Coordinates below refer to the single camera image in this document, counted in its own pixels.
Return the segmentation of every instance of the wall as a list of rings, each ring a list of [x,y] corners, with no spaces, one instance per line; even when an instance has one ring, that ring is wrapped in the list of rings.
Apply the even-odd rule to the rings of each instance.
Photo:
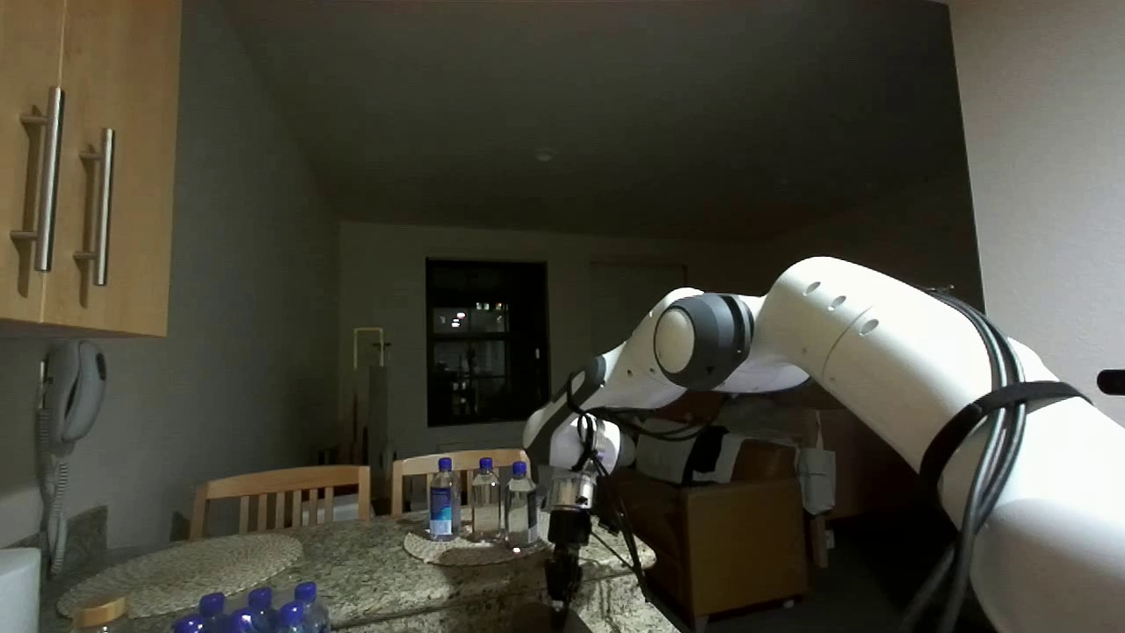
[[[173,333],[100,340],[108,389],[71,458],[64,513],[108,506],[108,545],[144,547],[164,541],[201,479],[305,458],[331,436],[335,323],[335,220],[225,14],[189,0]],[[0,339],[0,482],[21,499],[48,339]],[[0,545],[27,523],[27,506],[0,504]]]
[[[1125,364],[1125,3],[955,0],[984,307],[1085,389]]]
[[[919,228],[878,220],[878,249],[919,261],[919,275],[955,275],[954,196],[905,192],[901,214],[927,217]],[[780,249],[852,249],[855,231],[838,225],[810,228]],[[550,265],[550,332],[552,332],[552,389],[591,357],[591,261],[687,265],[689,283],[760,280],[764,249],[746,244],[676,244],[676,238],[591,238],[557,231],[488,231],[488,228],[420,228],[420,225],[360,225],[341,220],[341,357],[347,357],[353,327],[385,327],[386,353],[386,417],[396,455],[450,448],[516,448],[521,424],[462,424],[428,428],[425,422],[425,255],[466,261],[546,261]]]

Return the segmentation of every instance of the ceiling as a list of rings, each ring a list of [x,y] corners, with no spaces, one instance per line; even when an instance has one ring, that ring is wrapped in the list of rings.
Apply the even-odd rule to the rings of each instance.
[[[773,235],[954,172],[924,0],[225,0],[341,217]]]

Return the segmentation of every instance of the wooden cabinet door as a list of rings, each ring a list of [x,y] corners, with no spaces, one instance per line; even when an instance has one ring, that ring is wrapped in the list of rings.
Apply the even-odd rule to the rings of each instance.
[[[45,152],[44,123],[48,90],[61,85],[64,0],[0,0],[0,320],[44,317],[34,272],[38,196]]]
[[[45,320],[164,333],[178,104],[178,0],[68,6],[61,272]]]

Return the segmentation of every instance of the wooden chair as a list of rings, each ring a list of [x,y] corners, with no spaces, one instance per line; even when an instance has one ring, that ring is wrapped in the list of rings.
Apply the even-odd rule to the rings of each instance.
[[[238,506],[238,534],[290,530],[303,523],[328,523],[338,517],[338,499],[357,496],[357,520],[373,520],[373,471],[367,465],[311,465],[279,471],[245,471],[210,479],[198,487],[189,509],[189,539],[207,534],[210,504]]]
[[[529,462],[523,451],[447,451],[447,455],[416,455],[392,465],[392,517],[400,517],[406,509],[406,482],[407,479],[428,479],[436,471],[439,458],[453,458],[453,471],[462,479],[462,496],[467,493],[467,479],[476,475],[482,458],[491,458],[491,466],[512,466],[516,462]]]

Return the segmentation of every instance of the floor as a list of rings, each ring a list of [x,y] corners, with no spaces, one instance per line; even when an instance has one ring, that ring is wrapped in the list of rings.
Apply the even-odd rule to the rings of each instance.
[[[905,633],[905,609],[948,539],[947,517],[927,506],[838,520],[830,567],[811,573],[801,601],[714,615],[707,633]],[[996,630],[968,601],[955,633]]]

